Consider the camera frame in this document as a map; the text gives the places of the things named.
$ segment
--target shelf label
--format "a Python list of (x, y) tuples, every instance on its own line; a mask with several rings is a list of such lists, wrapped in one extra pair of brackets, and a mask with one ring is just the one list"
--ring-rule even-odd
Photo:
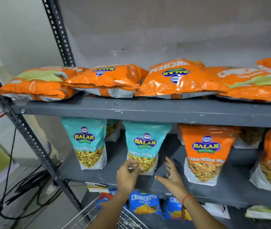
[(109, 193), (109, 190), (106, 185), (86, 182), (89, 192), (98, 192), (98, 193)]

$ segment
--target gray shelf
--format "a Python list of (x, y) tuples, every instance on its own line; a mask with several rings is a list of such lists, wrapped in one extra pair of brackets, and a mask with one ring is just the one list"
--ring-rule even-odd
[(231, 102), (210, 97), (163, 100), (113, 99), (80, 93), (57, 102), (14, 101), (17, 114), (162, 121), (205, 125), (271, 127), (271, 104)]
[[(107, 142), (108, 163), (103, 170), (81, 170), (74, 152), (71, 152), (60, 166), (61, 176), (75, 182), (97, 182), (106, 185), (116, 184), (116, 171), (127, 157), (127, 146), (124, 136), (116, 142)], [(165, 156), (176, 163), (179, 172), (183, 174), (183, 164), (186, 156), (185, 147), (180, 144), (176, 135), (167, 135), (160, 152), (156, 175), (165, 176)], [(234, 207), (248, 205), (265, 205), (271, 207), (271, 192), (257, 189), (248, 180), (249, 167), (258, 156), (256, 150), (232, 149), (227, 163), (224, 165), (216, 186), (206, 186), (189, 183), (182, 175), (188, 190), (201, 202), (212, 202)], [(154, 176), (138, 177), (136, 189), (168, 197), (169, 191)]]

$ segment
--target shelf rack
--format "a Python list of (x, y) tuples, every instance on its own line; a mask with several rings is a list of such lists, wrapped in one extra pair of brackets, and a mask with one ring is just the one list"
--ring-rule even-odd
[[(75, 66), (57, 0), (42, 0), (42, 2), (63, 64)], [(116, 143), (107, 142), (108, 163), (103, 170), (82, 171), (73, 151), (68, 155), (60, 168), (57, 169), (25, 121), (23, 114), (271, 127), (271, 104), (232, 102), (213, 97), (209, 100), (200, 98), (162, 100), (145, 97), (124, 100), (92, 95), (85, 96), (83, 93), (80, 93), (68, 100), (47, 103), (22, 100), (13, 102), (7, 97), (0, 96), (0, 105), (35, 152), (43, 167), (49, 171), (54, 181), (57, 182), (61, 190), (78, 210), (84, 208), (88, 196), (85, 194), (81, 204), (70, 189), (68, 181), (81, 183), (91, 181), (115, 186), (116, 170), (127, 156), (125, 138), (121, 136)], [(156, 170), (157, 175), (163, 176), (166, 174), (164, 165), (165, 155), (172, 158), (179, 171), (183, 173), (186, 153), (184, 146), (180, 144), (176, 136), (168, 135), (161, 146)], [(201, 202), (212, 202), (237, 208), (244, 208), (249, 205), (271, 207), (271, 192), (255, 188), (248, 180), (249, 167), (257, 160), (258, 155), (258, 150), (232, 149), (216, 186), (211, 187), (188, 183), (184, 176), (183, 181), (190, 192)], [(170, 196), (165, 187), (155, 181), (153, 176), (139, 176), (136, 188), (144, 192), (158, 194), (163, 198)], [(244, 219), (243, 213), (232, 207), (230, 207), (232, 212), (237, 212), (235, 216), (239, 215), (237, 219), (233, 217), (236, 222), (239, 222), (239, 228), (241, 227), (241, 222), (250, 222), (248, 219)], [(251, 228), (255, 228), (252, 222), (249, 225), (251, 225)]]

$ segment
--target human hand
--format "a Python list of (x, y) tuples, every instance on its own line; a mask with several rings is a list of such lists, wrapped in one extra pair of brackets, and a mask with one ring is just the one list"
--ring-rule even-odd
[(142, 167), (138, 166), (138, 160), (126, 160), (117, 171), (117, 193), (129, 198), (142, 169)]
[(155, 178), (160, 183), (165, 185), (165, 187), (177, 198), (177, 200), (181, 204), (183, 204), (182, 203), (183, 198), (189, 195), (189, 193), (185, 185), (183, 184), (182, 178), (178, 173), (175, 164), (168, 157), (166, 157), (165, 159), (166, 159), (165, 161), (166, 169), (169, 172), (169, 174), (166, 174), (167, 178), (163, 178), (160, 176), (155, 176)]

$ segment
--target shopping cart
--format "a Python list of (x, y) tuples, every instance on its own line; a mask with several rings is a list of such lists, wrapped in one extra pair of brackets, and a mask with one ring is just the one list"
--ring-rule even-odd
[[(96, 204), (94, 199), (88, 206), (86, 206), (78, 215), (76, 215), (68, 224), (62, 229), (84, 229), (101, 211), (101, 202)], [(149, 229), (142, 223), (136, 216), (134, 216), (127, 208), (123, 208), (120, 213), (119, 221), (117, 222), (118, 228), (123, 229)]]

